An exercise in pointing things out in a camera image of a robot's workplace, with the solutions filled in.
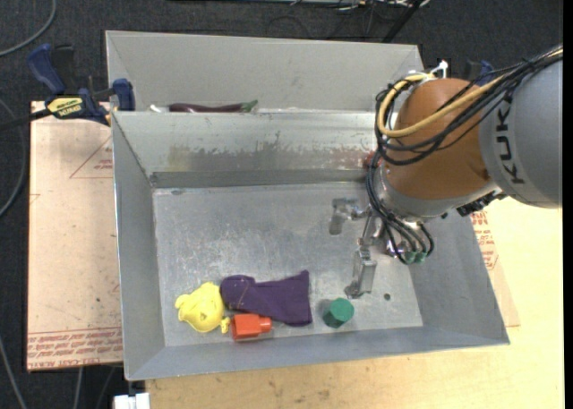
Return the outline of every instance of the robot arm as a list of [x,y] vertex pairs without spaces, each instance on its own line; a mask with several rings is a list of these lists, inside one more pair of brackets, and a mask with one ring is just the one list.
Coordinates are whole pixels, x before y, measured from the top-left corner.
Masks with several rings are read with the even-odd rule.
[[466,215],[506,196],[561,206],[562,58],[558,46],[474,81],[413,73],[378,96],[366,191],[385,252],[425,259],[424,223],[452,209]]

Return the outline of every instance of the purple sock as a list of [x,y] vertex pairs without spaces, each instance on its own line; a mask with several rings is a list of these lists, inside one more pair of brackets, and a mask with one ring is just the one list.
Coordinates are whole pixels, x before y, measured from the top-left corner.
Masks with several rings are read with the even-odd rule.
[[221,296],[229,309],[258,313],[290,326],[312,323],[308,289],[308,270],[260,283],[248,276],[231,276],[220,284]]

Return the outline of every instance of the green cap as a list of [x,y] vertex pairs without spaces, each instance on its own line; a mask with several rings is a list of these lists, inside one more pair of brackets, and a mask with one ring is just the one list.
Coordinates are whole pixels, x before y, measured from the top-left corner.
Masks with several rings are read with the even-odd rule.
[[322,315],[324,322],[331,328],[340,328],[355,314],[354,306],[344,298],[332,301],[329,308]]

